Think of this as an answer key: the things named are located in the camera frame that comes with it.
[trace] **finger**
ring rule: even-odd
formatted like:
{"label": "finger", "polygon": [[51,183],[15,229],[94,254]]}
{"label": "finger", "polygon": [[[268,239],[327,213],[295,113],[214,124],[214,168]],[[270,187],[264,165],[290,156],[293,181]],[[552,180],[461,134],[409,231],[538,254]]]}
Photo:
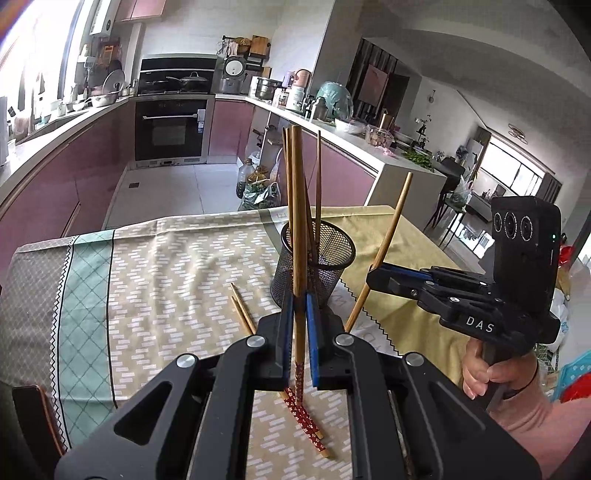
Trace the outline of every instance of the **finger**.
{"label": "finger", "polygon": [[519,378],[521,362],[515,358],[499,362],[488,368],[488,377],[494,383],[509,383]]}
{"label": "finger", "polygon": [[479,382],[489,382],[489,365],[482,358],[466,354],[463,360],[463,366],[470,372],[472,377]]}
{"label": "finger", "polygon": [[480,382],[479,380],[474,378],[472,373],[465,367],[462,371],[462,374],[464,376],[464,382],[470,388],[470,390],[472,390],[472,392],[474,392],[477,395],[484,395],[486,393],[485,382]]}
{"label": "finger", "polygon": [[480,358],[482,356],[483,342],[475,338],[470,338],[466,343],[466,354]]}
{"label": "finger", "polygon": [[466,395],[468,395],[468,397],[471,400],[474,400],[476,398],[476,394],[470,389],[470,387],[468,387],[468,385],[466,384],[466,382],[464,382],[463,388],[464,388],[464,393]]}

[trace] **wooden chopstick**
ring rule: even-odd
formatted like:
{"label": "wooden chopstick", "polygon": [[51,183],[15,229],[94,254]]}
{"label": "wooden chopstick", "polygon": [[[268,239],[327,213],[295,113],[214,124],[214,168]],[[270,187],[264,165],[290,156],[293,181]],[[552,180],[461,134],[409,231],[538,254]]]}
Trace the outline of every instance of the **wooden chopstick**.
{"label": "wooden chopstick", "polygon": [[[396,208],[394,209],[394,215],[392,217],[392,223],[390,223],[390,227],[386,232],[384,239],[382,240],[382,244],[379,247],[378,254],[375,256],[374,262],[371,265],[371,270],[374,268],[378,268],[384,258],[386,257],[386,253],[388,252],[388,248],[390,248],[390,243],[392,243],[392,237],[394,236],[394,232],[396,231],[396,227],[398,226],[398,221],[400,220],[400,216],[402,215],[402,208],[404,207],[404,202],[406,201],[406,197],[408,195],[408,190],[410,189],[410,184],[413,180],[413,172],[408,172],[406,180],[404,181],[404,185],[402,187],[402,191],[400,192],[400,197],[398,197],[398,203],[396,204]],[[357,321],[357,317],[361,313],[363,305],[365,304],[365,300],[368,299],[368,295],[370,292],[370,288],[367,283],[363,286],[363,290],[361,290],[361,294],[357,297],[357,301],[353,306],[353,311],[345,324],[345,332],[350,332]]]}
{"label": "wooden chopstick", "polygon": [[301,127],[290,128],[292,193],[293,193],[293,229],[291,246],[293,250],[293,293],[295,310],[295,401],[301,405],[304,396],[304,361],[306,359],[306,312],[304,295],[307,288],[307,215],[306,215],[306,180],[301,153]]}
{"label": "wooden chopstick", "polygon": [[[232,287],[232,291],[236,295],[235,297],[232,296],[232,303],[234,304],[234,308],[238,312],[238,316],[240,318],[240,322],[242,324],[242,328],[245,330],[246,333],[249,335],[254,335],[256,329],[254,329],[254,322],[252,321],[252,317],[249,315],[248,310],[246,309],[246,304],[240,295],[240,292],[236,288],[234,283],[230,283]],[[314,447],[318,450],[318,452],[325,458],[330,456],[330,452],[324,445],[322,445],[321,440],[324,438],[324,435],[312,419],[310,417],[308,411],[304,408],[303,405],[297,405],[295,402],[296,395],[293,393],[290,387],[286,387],[283,392],[279,392],[279,396],[285,402],[285,405],[291,412],[291,414],[296,419],[297,423],[300,424],[301,429],[310,439]]]}
{"label": "wooden chopstick", "polygon": [[293,221],[293,193],[292,193],[292,179],[291,179],[291,148],[289,143],[289,135],[287,134],[287,128],[284,128],[282,131],[283,134],[283,157],[285,159],[285,180],[287,182],[287,212],[288,212],[288,221],[290,224],[290,234],[291,234],[291,225]]}
{"label": "wooden chopstick", "polygon": [[322,209],[322,136],[316,135],[316,249],[320,252],[320,210]]}

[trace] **pink cabinet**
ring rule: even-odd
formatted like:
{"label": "pink cabinet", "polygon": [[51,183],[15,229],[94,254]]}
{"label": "pink cabinet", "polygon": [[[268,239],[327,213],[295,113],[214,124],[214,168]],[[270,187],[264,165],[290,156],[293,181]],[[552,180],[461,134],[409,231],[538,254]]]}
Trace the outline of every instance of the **pink cabinet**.
{"label": "pink cabinet", "polygon": [[[308,183],[310,204],[316,204],[316,168]],[[362,206],[374,185],[375,177],[362,166],[322,144],[322,205],[325,207]]]}
{"label": "pink cabinet", "polygon": [[166,0],[121,0],[115,21],[140,21],[161,17]]}
{"label": "pink cabinet", "polygon": [[209,135],[209,155],[240,157],[244,160],[254,111],[251,103],[216,100]]}
{"label": "pink cabinet", "polygon": [[121,0],[117,14],[115,15],[116,22],[131,20],[131,15],[134,13],[135,3],[138,0]]}
{"label": "pink cabinet", "polygon": [[131,18],[139,20],[141,18],[160,17],[165,3],[166,0],[136,0]]}
{"label": "pink cabinet", "polygon": [[68,146],[80,201],[80,209],[66,232],[68,236],[102,229],[117,182],[125,169],[126,159],[121,158],[116,149],[118,123],[112,118],[115,113],[118,111],[98,120]]}
{"label": "pink cabinet", "polygon": [[66,147],[45,165],[36,167],[20,193],[18,187],[13,191],[16,198],[0,219],[0,285],[6,282],[10,260],[18,247],[62,236],[78,204],[71,160]]}

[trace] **built-in oven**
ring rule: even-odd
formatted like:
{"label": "built-in oven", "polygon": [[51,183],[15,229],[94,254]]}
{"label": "built-in oven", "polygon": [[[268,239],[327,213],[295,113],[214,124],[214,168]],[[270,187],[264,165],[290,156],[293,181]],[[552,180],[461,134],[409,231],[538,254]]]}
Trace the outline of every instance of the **built-in oven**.
{"label": "built-in oven", "polygon": [[138,97],[134,168],[206,163],[215,96]]}

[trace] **leafy vegetable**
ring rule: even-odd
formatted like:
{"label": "leafy vegetable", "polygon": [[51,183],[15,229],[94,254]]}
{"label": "leafy vegetable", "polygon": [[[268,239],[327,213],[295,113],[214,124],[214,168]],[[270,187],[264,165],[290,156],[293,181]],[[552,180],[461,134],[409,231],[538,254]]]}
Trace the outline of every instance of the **leafy vegetable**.
{"label": "leafy vegetable", "polygon": [[415,150],[406,151],[402,155],[404,158],[416,163],[419,167],[422,167],[428,171],[435,171],[435,169],[431,166],[431,159],[426,155],[421,155]]}

